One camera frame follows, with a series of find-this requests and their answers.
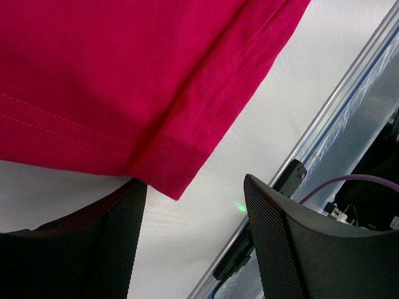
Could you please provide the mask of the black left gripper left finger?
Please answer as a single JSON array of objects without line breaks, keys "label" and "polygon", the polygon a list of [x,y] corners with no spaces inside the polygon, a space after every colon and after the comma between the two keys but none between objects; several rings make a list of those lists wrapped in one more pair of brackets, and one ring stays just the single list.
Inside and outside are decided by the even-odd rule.
[{"label": "black left gripper left finger", "polygon": [[126,298],[146,196],[133,179],[34,230],[1,234],[1,297]]}]

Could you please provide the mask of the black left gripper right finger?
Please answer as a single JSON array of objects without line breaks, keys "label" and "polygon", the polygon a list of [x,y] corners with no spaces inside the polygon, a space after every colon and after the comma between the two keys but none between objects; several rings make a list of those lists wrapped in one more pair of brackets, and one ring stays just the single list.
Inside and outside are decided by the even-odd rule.
[{"label": "black left gripper right finger", "polygon": [[398,232],[325,217],[244,178],[244,197],[266,298],[397,298]]}]

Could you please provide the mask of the magenta pink t-shirt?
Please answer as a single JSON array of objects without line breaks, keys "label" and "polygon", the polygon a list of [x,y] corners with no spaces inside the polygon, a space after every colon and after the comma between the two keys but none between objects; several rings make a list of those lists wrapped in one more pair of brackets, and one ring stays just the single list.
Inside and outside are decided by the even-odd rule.
[{"label": "magenta pink t-shirt", "polygon": [[307,1],[2,1],[1,159],[179,199]]}]

